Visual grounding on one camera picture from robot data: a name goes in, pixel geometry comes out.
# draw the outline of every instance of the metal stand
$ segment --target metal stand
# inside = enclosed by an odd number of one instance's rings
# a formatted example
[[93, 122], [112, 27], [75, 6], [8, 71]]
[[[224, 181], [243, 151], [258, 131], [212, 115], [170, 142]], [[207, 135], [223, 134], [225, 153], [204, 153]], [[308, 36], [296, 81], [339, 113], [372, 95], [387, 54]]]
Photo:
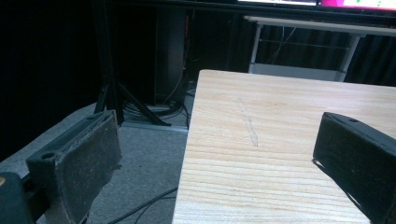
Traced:
[[117, 112], [118, 124], [124, 122], [122, 100], [123, 95], [128, 101], [132, 102], [146, 116], [152, 124], [170, 126], [170, 124], [160, 120], [152, 113], [144, 104], [136, 99], [122, 84], [120, 84], [115, 75], [117, 74], [114, 66], [115, 53], [114, 41], [111, 27], [114, 27], [114, 19], [110, 16], [113, 6], [107, 3], [107, 0], [93, 0], [92, 13], [95, 23], [95, 31], [99, 49], [99, 60], [101, 64], [103, 85], [96, 104], [95, 113], [99, 113], [106, 109], [115, 109]]
[[355, 53], [361, 37], [365, 37], [365, 35], [350, 34], [349, 46], [346, 50], [346, 54], [344, 55], [344, 60], [341, 62], [340, 70], [336, 73], [337, 80], [344, 80], [346, 78], [347, 69], [349, 68], [353, 54]]
[[253, 66], [256, 63], [257, 49], [259, 47], [261, 33], [262, 33], [262, 24], [257, 24], [256, 36], [254, 37], [253, 51], [251, 51], [251, 59], [250, 59], [250, 64], [248, 66], [248, 72], [250, 74], [253, 73]]

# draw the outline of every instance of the wood grain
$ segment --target wood grain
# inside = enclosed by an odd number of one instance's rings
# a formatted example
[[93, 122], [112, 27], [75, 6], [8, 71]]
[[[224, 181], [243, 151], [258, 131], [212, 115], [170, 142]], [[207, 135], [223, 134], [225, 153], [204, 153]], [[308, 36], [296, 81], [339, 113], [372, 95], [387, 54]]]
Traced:
[[323, 112], [396, 137], [396, 89], [202, 71], [174, 223], [369, 223], [312, 163]]

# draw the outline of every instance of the monitor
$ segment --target monitor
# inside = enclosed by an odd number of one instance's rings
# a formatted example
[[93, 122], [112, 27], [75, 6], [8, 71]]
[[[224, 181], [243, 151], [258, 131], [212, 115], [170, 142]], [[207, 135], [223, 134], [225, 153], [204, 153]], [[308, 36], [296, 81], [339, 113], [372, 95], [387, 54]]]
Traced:
[[318, 5], [323, 7], [396, 10], [396, 0], [319, 0]]
[[238, 3], [264, 3], [295, 6], [315, 6], [317, 0], [238, 0]]

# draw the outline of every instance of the floor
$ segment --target floor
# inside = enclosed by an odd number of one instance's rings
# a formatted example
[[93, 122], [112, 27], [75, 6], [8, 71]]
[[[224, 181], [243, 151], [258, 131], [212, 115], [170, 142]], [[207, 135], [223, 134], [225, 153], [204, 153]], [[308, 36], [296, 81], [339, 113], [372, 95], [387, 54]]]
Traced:
[[[193, 97], [186, 96], [185, 105], [191, 113]], [[17, 154], [0, 163], [0, 171], [25, 176], [24, 160], [79, 120], [93, 113], [94, 105], [81, 108], [41, 134]], [[166, 119], [186, 127], [186, 113]], [[87, 223], [109, 223], [138, 205], [178, 186], [187, 141], [185, 133], [120, 126], [121, 169], [94, 200]], [[117, 223], [172, 223], [177, 192], [167, 195], [144, 211]], [[46, 223], [44, 217], [37, 223]]]

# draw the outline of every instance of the mark on table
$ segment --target mark on table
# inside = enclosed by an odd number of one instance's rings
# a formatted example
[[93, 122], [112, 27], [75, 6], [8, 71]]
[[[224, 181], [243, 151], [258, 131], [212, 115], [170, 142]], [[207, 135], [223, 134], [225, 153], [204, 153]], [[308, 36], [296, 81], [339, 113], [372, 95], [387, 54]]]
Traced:
[[241, 109], [242, 116], [244, 117], [244, 122], [247, 125], [247, 131], [250, 135], [251, 142], [253, 143], [254, 147], [259, 146], [259, 137], [254, 132], [253, 124], [251, 122], [251, 118], [247, 116], [247, 108], [245, 107], [244, 100], [242, 98], [238, 98], [239, 108]]

